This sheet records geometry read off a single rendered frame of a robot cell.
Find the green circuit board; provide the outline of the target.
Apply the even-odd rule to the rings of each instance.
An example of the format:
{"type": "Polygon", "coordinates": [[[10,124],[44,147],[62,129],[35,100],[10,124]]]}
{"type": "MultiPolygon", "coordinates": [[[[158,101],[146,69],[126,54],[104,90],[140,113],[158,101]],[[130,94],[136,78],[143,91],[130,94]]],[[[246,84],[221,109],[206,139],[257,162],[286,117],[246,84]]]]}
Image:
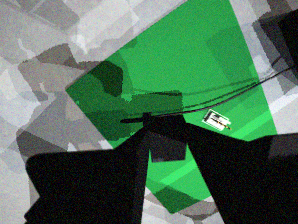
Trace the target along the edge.
{"type": "MultiPolygon", "coordinates": [[[[120,120],[190,111],[260,83],[229,0],[188,0],[71,87],[71,99],[114,149],[143,127],[120,120]]],[[[262,86],[183,115],[186,123],[251,141],[277,135],[262,86]]],[[[187,144],[186,160],[152,163],[146,187],[172,215],[211,196],[187,144]]]]}

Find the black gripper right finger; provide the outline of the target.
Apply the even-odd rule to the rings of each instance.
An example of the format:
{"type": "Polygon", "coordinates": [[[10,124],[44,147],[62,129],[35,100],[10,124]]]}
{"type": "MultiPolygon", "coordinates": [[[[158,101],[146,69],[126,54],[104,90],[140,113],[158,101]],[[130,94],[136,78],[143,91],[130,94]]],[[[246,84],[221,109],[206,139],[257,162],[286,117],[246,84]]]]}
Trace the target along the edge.
{"type": "Polygon", "coordinates": [[[245,141],[187,123],[187,144],[225,224],[257,224],[278,163],[298,160],[298,133],[245,141]]]}

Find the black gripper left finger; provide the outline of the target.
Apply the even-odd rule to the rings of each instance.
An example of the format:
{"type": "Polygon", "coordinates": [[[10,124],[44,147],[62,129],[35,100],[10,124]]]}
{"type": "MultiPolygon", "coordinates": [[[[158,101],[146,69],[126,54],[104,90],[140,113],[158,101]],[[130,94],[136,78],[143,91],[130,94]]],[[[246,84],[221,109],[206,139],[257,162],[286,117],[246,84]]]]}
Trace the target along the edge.
{"type": "Polygon", "coordinates": [[[118,224],[141,224],[149,161],[147,128],[114,149],[39,153],[26,160],[39,197],[44,192],[107,191],[118,224]]]}

